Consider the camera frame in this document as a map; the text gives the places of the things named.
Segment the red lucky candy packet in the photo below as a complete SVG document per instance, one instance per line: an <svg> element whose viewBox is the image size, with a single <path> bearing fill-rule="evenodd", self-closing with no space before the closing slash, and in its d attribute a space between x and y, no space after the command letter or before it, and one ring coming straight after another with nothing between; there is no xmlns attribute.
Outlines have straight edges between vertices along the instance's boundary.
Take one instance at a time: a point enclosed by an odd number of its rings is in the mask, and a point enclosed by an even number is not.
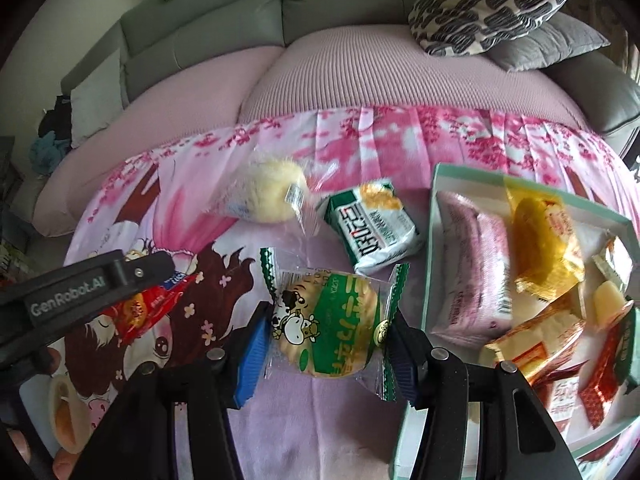
<svg viewBox="0 0 640 480"><path fill-rule="evenodd" d="M116 250L116 254L123 256L125 262L152 258L153 270L157 270L158 262L169 262L172 272L166 280L109 307L91 323L99 347L106 346L112 340L116 341L117 347L132 344L168 315L196 279L193 273L179 271L171 253L164 250Z"/></svg>

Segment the green cow rice cracker packet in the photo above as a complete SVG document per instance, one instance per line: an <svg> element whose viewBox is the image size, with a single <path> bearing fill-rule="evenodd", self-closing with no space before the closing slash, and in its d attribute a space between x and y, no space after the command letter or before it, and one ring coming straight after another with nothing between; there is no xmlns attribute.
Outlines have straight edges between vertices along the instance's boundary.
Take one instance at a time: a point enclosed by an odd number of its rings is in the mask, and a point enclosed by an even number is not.
<svg viewBox="0 0 640 480"><path fill-rule="evenodd" d="M384 346L399 311L408 264L395 264L388 278L378 280L305 268L294 255L274 247L262 248L259 262L273 303L267 370L352 378L381 400L396 401Z"/></svg>

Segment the red gold patterned snack packet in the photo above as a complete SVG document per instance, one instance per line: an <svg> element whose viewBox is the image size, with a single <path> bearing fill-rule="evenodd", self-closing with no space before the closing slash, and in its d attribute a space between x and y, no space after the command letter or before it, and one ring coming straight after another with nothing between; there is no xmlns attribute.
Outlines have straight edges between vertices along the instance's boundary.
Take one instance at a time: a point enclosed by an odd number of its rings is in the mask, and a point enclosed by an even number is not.
<svg viewBox="0 0 640 480"><path fill-rule="evenodd" d="M593 369L587 385L578 393L593 429L599 428L604 422L618 390L614 367L621 336L618 324L608 331L596 367Z"/></svg>

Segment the yellow soft bread packet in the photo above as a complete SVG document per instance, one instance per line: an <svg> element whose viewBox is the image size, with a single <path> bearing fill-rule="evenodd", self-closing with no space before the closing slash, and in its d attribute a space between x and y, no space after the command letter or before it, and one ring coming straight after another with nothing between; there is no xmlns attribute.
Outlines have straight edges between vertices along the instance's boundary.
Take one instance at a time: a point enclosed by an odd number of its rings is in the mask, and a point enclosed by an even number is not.
<svg viewBox="0 0 640 480"><path fill-rule="evenodd" d="M559 192L506 177L518 292L552 302L585 279L574 222Z"/></svg>

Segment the dark green snack packet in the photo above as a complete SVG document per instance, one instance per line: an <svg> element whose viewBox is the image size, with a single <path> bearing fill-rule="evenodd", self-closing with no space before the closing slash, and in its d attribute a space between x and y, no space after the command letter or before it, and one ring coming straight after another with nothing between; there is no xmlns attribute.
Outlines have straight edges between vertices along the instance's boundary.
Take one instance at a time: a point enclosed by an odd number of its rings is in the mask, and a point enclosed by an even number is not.
<svg viewBox="0 0 640 480"><path fill-rule="evenodd" d="M614 375L626 394L639 387L639 308L631 307L616 325Z"/></svg>

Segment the orange cream biscuit packet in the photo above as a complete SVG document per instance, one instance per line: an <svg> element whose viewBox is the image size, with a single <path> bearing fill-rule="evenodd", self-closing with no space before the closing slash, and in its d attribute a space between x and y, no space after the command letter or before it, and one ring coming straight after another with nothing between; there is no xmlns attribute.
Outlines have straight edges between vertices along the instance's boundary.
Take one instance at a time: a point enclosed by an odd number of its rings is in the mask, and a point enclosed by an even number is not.
<svg viewBox="0 0 640 480"><path fill-rule="evenodd" d="M579 283L528 321L485 344L478 362L513 363L533 385L570 362L587 325L584 283Z"/></svg>

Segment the pink wafer snack packet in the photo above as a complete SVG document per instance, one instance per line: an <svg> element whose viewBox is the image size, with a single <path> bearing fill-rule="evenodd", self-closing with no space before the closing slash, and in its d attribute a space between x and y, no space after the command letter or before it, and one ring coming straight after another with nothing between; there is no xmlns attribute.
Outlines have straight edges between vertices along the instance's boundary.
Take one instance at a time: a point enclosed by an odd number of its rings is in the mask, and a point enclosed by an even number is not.
<svg viewBox="0 0 640 480"><path fill-rule="evenodd" d="M480 349L512 328L506 224L467 197L436 193L444 234L444 300L432 333Z"/></svg>

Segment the red white milk biscuit packet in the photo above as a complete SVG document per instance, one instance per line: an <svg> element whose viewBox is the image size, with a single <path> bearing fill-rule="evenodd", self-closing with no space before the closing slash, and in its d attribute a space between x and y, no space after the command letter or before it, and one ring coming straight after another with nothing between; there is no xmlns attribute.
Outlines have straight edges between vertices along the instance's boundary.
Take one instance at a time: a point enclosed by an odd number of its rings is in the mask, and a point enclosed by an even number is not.
<svg viewBox="0 0 640 480"><path fill-rule="evenodd" d="M578 398L578 388L578 376L557 379L548 388L547 411L563 438L568 436Z"/></svg>

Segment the white green Korean snack packet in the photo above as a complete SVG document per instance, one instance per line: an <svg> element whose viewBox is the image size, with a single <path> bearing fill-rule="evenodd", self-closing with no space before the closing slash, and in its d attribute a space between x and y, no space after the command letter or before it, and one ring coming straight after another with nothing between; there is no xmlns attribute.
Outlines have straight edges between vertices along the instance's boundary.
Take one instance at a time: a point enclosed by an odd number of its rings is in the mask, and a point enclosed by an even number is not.
<svg viewBox="0 0 640 480"><path fill-rule="evenodd" d="M387 178L326 196L317 210L340 238L357 274L375 274L412 256L424 242Z"/></svg>

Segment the dark clothes pile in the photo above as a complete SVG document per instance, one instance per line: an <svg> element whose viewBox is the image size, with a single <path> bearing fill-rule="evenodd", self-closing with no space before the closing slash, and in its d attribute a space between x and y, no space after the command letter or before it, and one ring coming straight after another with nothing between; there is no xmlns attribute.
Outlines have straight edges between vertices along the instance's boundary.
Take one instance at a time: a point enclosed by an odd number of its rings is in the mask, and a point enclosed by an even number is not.
<svg viewBox="0 0 640 480"><path fill-rule="evenodd" d="M49 177L72 150L72 103L60 94L54 107L43 113L38 125L38 138L29 148L32 171Z"/></svg>

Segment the small yellow candy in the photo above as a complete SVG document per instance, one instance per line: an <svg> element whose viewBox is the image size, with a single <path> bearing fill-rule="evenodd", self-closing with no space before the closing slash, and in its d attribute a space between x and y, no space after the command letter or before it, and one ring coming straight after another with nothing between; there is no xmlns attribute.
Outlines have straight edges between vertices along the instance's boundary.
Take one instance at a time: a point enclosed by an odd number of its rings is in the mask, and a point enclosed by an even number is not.
<svg viewBox="0 0 640 480"><path fill-rule="evenodd" d="M626 313L627 299L612 281L603 282L593 294L597 322L601 326L613 323Z"/></svg>

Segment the clear-wrapped round yellow bun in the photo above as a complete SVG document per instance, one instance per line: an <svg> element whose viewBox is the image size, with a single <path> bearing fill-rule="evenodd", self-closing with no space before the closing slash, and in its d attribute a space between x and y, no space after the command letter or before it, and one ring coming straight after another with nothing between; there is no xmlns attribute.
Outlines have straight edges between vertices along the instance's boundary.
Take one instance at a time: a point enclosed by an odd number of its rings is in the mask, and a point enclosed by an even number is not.
<svg viewBox="0 0 640 480"><path fill-rule="evenodd" d="M339 169L334 160L254 150L220 180L205 211L313 236L319 229L322 194Z"/></svg>

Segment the white pale cushion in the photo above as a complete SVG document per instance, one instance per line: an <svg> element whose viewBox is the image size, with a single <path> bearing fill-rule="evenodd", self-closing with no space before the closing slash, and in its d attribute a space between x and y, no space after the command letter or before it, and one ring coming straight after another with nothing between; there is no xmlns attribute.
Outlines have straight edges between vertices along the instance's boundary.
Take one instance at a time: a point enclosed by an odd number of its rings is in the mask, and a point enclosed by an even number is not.
<svg viewBox="0 0 640 480"><path fill-rule="evenodd" d="M122 114L121 68L116 50L70 92L72 148L79 148Z"/></svg>

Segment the pink sofa seat cover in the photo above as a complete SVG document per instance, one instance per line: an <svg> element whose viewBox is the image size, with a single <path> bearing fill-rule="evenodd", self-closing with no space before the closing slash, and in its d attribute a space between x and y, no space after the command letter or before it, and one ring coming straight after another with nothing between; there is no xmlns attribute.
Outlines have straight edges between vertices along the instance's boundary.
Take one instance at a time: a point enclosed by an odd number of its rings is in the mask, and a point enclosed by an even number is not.
<svg viewBox="0 0 640 480"><path fill-rule="evenodd" d="M402 25L325 29L287 48L212 58L143 92L63 159L37 198L32 225L44 236L70 234L112 170L171 140L306 110L411 104L502 110L588 126L579 106L538 70L508 73L483 55L435 58Z"/></svg>

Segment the grey cushion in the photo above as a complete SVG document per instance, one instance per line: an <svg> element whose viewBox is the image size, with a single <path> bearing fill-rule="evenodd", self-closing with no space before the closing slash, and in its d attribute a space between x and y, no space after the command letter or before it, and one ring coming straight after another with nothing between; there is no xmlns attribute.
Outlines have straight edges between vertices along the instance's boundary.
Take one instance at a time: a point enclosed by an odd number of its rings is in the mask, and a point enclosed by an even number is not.
<svg viewBox="0 0 640 480"><path fill-rule="evenodd" d="M486 55L506 72L517 73L542 70L609 45L608 38L591 26L558 12L527 35L500 42Z"/></svg>

